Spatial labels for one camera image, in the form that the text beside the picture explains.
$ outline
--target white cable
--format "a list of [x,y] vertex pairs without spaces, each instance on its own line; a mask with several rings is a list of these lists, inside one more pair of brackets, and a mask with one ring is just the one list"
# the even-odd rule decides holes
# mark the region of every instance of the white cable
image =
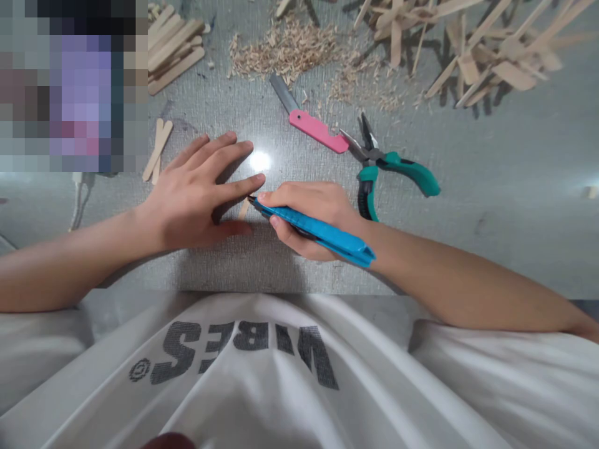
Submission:
[[69,232],[77,229],[79,215],[81,214],[81,191],[83,189],[83,173],[75,171],[73,173],[73,181],[75,183],[75,209],[73,211],[73,219],[71,220],[71,226]]

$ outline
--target needle-nose pliers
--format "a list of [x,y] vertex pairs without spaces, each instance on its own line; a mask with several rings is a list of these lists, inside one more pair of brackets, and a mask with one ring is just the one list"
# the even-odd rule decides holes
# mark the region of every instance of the needle-nose pliers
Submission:
[[339,130],[349,142],[351,153],[363,164],[363,169],[358,174],[360,189],[358,192],[358,210],[360,215],[367,220],[379,221],[374,210],[374,186],[379,175],[379,168],[396,171],[408,176],[420,188],[424,196],[436,196],[441,192],[435,176],[424,165],[402,159],[396,152],[383,153],[373,135],[372,128],[366,116],[358,118],[364,146],[344,130]]

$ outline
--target box cutter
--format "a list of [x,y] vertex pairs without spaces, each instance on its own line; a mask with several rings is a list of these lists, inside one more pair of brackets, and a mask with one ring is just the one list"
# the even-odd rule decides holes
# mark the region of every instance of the box cutter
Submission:
[[262,205],[255,196],[248,196],[248,200],[267,218],[272,215],[281,217],[293,226],[302,237],[315,241],[360,267],[368,268],[370,263],[376,260],[374,251],[355,235],[348,234],[324,221],[304,215],[287,206],[270,208]]
[[289,114],[289,123],[298,130],[308,134],[311,138],[319,141],[325,147],[332,149],[335,153],[341,154],[348,150],[349,142],[341,134],[331,136],[329,127],[317,118],[311,117],[306,111],[302,111],[283,78],[277,74],[270,76],[270,84],[275,88],[281,103],[285,106]]

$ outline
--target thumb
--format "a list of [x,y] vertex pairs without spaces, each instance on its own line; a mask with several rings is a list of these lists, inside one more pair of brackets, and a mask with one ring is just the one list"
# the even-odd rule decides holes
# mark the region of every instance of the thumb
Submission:
[[210,243],[217,243],[234,235],[251,235],[251,227],[245,221],[233,220],[224,221],[221,224],[212,226],[205,234],[206,240]]

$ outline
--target left hand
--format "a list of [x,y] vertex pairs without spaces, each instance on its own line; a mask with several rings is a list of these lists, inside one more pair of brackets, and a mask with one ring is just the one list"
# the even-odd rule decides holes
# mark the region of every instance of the left hand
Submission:
[[237,142],[229,131],[216,140],[208,135],[195,139],[160,174],[158,183],[135,209],[149,235],[152,251],[201,248],[227,237],[251,234],[244,221],[215,224],[213,210],[227,201],[249,195],[264,184],[263,174],[217,185],[216,179],[232,162],[251,153],[250,141]]

